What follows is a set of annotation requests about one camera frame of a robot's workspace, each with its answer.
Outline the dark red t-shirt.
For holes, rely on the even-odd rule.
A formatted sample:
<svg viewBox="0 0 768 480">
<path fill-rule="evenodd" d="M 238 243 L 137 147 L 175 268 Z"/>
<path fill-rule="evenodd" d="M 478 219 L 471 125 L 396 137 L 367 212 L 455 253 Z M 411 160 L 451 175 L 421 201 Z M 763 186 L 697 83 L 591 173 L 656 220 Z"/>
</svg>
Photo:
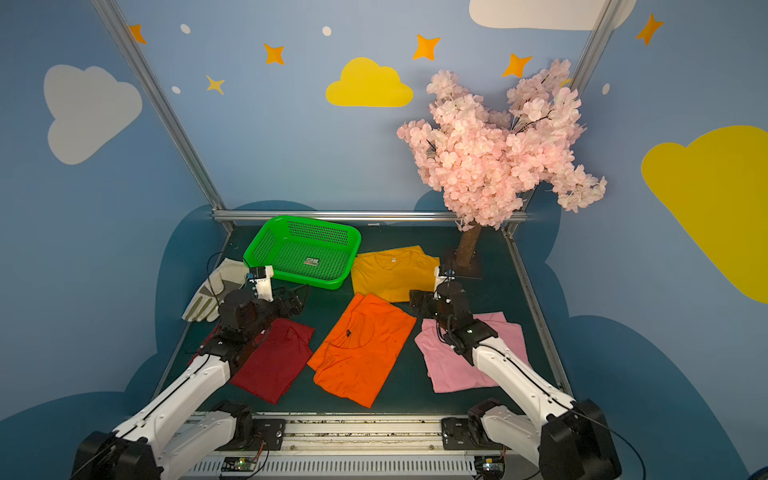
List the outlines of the dark red t-shirt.
<svg viewBox="0 0 768 480">
<path fill-rule="evenodd" d="M 276 405 L 312 357 L 310 341 L 314 332 L 311 326 L 289 319 L 274 320 L 269 334 L 255 340 L 260 346 L 230 383 Z"/>
</svg>

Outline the mustard yellow t-shirt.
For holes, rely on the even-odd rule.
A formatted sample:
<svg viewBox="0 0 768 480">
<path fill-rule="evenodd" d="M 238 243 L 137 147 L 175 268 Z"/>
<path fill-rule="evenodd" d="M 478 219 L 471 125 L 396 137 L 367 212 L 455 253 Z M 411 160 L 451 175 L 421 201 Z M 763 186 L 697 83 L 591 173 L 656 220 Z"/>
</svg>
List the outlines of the mustard yellow t-shirt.
<svg viewBox="0 0 768 480">
<path fill-rule="evenodd" d="M 351 269 L 352 287 L 355 294 L 409 302 L 412 290 L 434 290 L 439 266 L 440 259 L 420 246 L 359 254 Z"/>
</svg>

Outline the pink t-shirt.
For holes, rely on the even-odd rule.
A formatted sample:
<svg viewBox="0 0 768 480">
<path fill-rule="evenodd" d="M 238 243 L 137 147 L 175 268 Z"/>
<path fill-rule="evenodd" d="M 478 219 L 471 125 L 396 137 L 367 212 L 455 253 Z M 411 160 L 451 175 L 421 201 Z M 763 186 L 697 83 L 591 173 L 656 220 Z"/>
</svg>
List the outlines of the pink t-shirt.
<svg viewBox="0 0 768 480">
<path fill-rule="evenodd" d="M 526 365 L 530 365 L 523 330 L 519 324 L 507 322 L 502 312 L 475 314 L 475 317 L 493 328 L 512 352 Z M 498 386 L 492 378 L 470 365 L 449 345 L 439 340 L 435 320 L 422 320 L 421 332 L 416 336 L 415 343 L 424 356 L 427 375 L 435 393 Z"/>
</svg>

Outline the orange t-shirt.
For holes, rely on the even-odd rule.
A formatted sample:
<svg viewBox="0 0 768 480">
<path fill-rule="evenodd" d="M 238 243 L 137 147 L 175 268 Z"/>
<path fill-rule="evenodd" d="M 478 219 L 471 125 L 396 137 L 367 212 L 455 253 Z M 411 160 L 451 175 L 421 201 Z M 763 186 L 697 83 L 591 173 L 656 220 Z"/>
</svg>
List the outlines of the orange t-shirt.
<svg viewBox="0 0 768 480">
<path fill-rule="evenodd" d="M 355 295 L 308 361 L 314 383 L 372 407 L 415 324 L 415 317 L 376 295 Z"/>
</svg>

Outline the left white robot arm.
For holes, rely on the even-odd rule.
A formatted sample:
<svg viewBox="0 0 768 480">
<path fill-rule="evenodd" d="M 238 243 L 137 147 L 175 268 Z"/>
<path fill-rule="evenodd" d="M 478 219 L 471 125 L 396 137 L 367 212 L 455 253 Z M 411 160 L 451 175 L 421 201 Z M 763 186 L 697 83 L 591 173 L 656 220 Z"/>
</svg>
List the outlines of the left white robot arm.
<svg viewBox="0 0 768 480">
<path fill-rule="evenodd" d="M 262 437 L 248 406 L 222 401 L 195 426 L 185 422 L 245 365 L 278 318 L 300 314 L 305 287 L 267 295 L 243 287 L 224 297 L 219 325 L 186 370 L 110 432 L 95 431 L 76 451 L 73 479 L 179 479 L 220 447 L 244 450 Z"/>
</svg>

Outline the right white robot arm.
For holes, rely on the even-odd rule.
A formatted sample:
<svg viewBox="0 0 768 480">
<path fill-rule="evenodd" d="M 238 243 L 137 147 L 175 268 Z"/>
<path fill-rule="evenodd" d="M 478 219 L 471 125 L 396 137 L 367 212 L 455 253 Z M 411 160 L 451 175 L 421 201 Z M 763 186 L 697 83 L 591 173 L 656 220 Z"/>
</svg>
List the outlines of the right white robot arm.
<svg viewBox="0 0 768 480">
<path fill-rule="evenodd" d="M 460 283 L 445 280 L 432 292 L 412 290 L 410 305 L 419 318 L 435 320 L 438 337 L 524 412 L 517 415 L 495 400 L 476 405 L 469 428 L 478 440 L 517 453 L 536 465 L 543 479 L 621 477 L 603 411 L 558 390 L 514 354 L 496 330 L 470 312 Z"/>
</svg>

